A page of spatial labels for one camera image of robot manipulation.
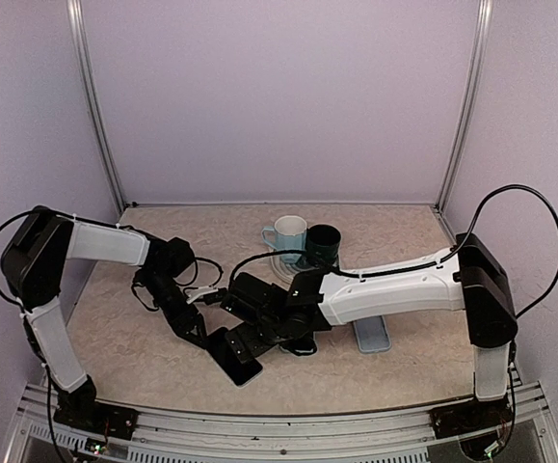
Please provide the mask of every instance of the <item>black smartphone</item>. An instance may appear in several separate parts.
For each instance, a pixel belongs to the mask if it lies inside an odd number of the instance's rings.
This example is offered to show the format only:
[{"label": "black smartphone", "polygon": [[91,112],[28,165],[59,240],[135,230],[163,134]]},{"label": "black smartphone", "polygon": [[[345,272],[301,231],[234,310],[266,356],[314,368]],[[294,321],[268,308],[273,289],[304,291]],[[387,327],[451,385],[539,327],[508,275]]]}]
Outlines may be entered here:
[{"label": "black smartphone", "polygon": [[208,352],[236,386],[244,386],[263,370],[263,366],[256,359],[241,364],[227,344],[227,331],[222,327],[208,336]]}]

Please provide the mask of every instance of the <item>black cup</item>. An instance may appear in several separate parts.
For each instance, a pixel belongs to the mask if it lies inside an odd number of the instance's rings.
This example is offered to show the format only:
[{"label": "black cup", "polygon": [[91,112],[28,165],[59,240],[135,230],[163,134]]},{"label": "black cup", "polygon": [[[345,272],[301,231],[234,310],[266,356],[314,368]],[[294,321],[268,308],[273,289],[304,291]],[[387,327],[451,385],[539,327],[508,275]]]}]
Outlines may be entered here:
[{"label": "black cup", "polygon": [[310,265],[334,265],[338,259],[340,231],[332,225],[314,225],[306,231],[305,249],[317,259],[306,259]]}]

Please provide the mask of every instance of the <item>white wall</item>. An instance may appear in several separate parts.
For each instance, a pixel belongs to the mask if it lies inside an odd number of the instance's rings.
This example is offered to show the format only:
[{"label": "white wall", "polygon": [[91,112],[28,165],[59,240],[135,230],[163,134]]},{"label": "white wall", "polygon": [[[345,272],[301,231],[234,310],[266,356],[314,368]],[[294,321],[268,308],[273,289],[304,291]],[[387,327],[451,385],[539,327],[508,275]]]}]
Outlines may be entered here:
[{"label": "white wall", "polygon": [[[35,204],[116,217],[69,31],[64,0],[0,0],[0,223]],[[85,264],[67,271],[67,311],[88,271]],[[18,309],[0,300],[0,448],[24,385],[39,370]]]},{"label": "white wall", "polygon": [[477,0],[83,3],[128,201],[435,201]]},{"label": "white wall", "polygon": [[[495,2],[482,85],[447,211],[463,230],[494,187],[524,182],[558,210],[558,1]],[[524,193],[487,206],[476,232],[506,266],[518,309],[552,278],[558,245],[546,209]],[[558,422],[558,287],[519,322],[518,364],[541,379]]]}]

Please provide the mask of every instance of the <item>beige tabletop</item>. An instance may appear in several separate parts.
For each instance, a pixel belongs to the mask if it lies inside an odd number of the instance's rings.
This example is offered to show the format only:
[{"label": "beige tabletop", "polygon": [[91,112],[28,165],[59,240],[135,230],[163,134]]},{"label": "beige tabletop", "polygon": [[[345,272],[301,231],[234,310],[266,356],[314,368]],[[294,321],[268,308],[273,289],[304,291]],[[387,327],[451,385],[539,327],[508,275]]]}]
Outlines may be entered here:
[{"label": "beige tabletop", "polygon": [[[430,208],[416,205],[140,207],[127,209],[121,221],[188,240],[197,256],[224,267],[226,284],[237,262],[267,250],[261,228],[285,214],[339,228],[344,268],[413,259],[448,245]],[[199,269],[198,284],[211,283],[216,271],[203,263]],[[245,270],[280,284],[267,260]],[[318,333],[319,351],[310,357],[275,348],[259,357],[261,375],[237,388],[205,351],[177,338],[161,313],[140,305],[130,291],[134,272],[99,263],[68,324],[99,398],[173,410],[299,415],[412,406],[472,392],[465,313],[441,311],[387,316],[392,347],[386,353],[359,353],[351,324]],[[218,306],[198,307],[208,333],[239,323]]]}]

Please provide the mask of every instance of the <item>vertical metal post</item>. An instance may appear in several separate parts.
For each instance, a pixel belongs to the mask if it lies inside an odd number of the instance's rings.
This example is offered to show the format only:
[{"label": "vertical metal post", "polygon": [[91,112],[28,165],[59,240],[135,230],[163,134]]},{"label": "vertical metal post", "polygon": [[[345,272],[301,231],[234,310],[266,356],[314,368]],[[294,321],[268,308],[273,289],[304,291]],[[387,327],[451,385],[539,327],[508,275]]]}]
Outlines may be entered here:
[{"label": "vertical metal post", "polygon": [[452,144],[452,152],[450,162],[443,178],[443,184],[439,191],[435,208],[441,216],[445,211],[459,171],[459,164],[463,157],[465,149],[465,140],[471,122],[471,114],[478,92],[478,83],[482,73],[482,65],[484,64],[484,55],[487,47],[487,39],[489,37],[489,26],[491,24],[492,0],[480,0],[480,8],[478,10],[478,22],[475,30],[475,39],[473,42],[473,50],[471,52],[471,64],[469,65],[469,74],[467,78],[467,86],[465,89],[465,97],[463,99],[463,107],[461,108],[461,117],[459,125],[454,136]]},{"label": "vertical metal post", "polygon": [[98,106],[96,88],[94,87],[93,81],[93,68],[88,50],[88,42],[86,40],[86,30],[84,28],[81,0],[66,0],[66,4],[68,7],[70,28],[73,34],[73,43],[75,44],[75,51],[77,52],[79,68],[82,74],[82,82],[84,83],[84,91],[86,93],[86,100],[88,102],[90,115],[93,121],[94,135],[96,136],[96,141],[101,154],[103,169],[105,171],[105,175],[107,176],[116,208],[119,214],[122,214],[126,207],[126,202],[122,194],[122,187],[116,170],[116,164],[114,163],[114,158],[112,157],[109,144],[107,143],[105,126],[103,125],[103,119]]}]

